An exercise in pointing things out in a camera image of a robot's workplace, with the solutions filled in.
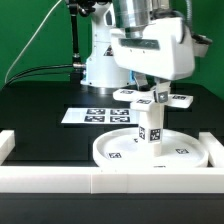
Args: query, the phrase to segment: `printed marker sheet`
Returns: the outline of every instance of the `printed marker sheet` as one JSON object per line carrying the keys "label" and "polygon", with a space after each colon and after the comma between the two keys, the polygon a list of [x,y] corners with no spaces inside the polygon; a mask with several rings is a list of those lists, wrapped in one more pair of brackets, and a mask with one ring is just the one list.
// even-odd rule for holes
{"label": "printed marker sheet", "polygon": [[68,108],[62,124],[138,124],[139,112],[113,108]]}

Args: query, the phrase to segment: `black tabletop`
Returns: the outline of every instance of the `black tabletop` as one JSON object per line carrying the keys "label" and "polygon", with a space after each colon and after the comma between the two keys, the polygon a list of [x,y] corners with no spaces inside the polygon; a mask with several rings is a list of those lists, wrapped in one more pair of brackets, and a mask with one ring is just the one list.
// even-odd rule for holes
{"label": "black tabletop", "polygon": [[[166,108],[164,127],[224,144],[224,102],[200,85],[173,84],[194,96],[188,109]],[[0,92],[0,130],[15,130],[4,166],[96,166],[92,144],[124,125],[63,125],[69,107],[128,108],[112,96],[68,82],[18,82]],[[0,223],[224,223],[222,194],[0,194]]]}

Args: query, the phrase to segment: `green backdrop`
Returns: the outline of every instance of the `green backdrop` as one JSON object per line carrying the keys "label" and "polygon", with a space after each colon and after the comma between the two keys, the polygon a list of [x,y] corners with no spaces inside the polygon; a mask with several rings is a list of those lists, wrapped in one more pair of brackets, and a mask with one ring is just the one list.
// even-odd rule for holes
{"label": "green backdrop", "polygon": [[[30,37],[57,0],[0,1],[0,86],[5,74]],[[184,0],[172,0],[172,5],[186,11]],[[180,82],[198,83],[224,99],[224,1],[192,0],[193,30],[213,39],[208,54],[196,59],[192,77]],[[91,20],[80,18],[79,43],[82,60],[91,52]],[[10,77],[27,68],[71,63],[72,43],[70,15],[61,3],[50,16],[36,39],[10,73]],[[48,76],[36,80],[68,80],[67,76]]]}

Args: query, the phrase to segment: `white border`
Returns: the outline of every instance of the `white border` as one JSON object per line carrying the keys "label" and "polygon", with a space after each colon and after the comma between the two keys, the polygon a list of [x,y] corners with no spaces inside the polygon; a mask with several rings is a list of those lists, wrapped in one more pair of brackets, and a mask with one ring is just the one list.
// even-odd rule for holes
{"label": "white border", "polygon": [[[98,167],[2,166],[0,192],[224,193],[224,168],[221,168],[224,167],[224,157],[221,158],[224,147],[210,133],[200,134],[199,140],[207,144],[209,159],[215,168],[104,170]],[[11,152],[13,143],[13,131],[0,133],[0,156]]]}

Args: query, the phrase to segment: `round white platform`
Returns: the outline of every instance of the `round white platform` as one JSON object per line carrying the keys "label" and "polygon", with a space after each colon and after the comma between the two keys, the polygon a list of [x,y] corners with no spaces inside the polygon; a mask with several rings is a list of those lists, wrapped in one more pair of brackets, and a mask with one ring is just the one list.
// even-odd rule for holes
{"label": "round white platform", "polygon": [[208,163],[208,153],[200,142],[179,132],[163,130],[162,152],[158,157],[150,154],[150,148],[142,150],[137,142],[138,128],[103,134],[93,144],[94,161],[106,168],[191,168],[206,167]]}

